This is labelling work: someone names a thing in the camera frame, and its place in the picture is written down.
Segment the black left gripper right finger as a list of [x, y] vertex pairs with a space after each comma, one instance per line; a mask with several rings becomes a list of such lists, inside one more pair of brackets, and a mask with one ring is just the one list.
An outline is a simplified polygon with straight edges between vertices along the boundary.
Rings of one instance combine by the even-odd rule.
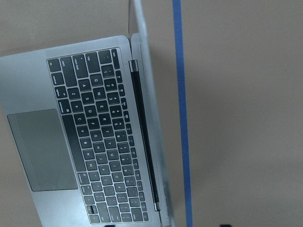
[[227, 223], [223, 223], [223, 224], [220, 224], [219, 227], [232, 227], [232, 225], [227, 224]]

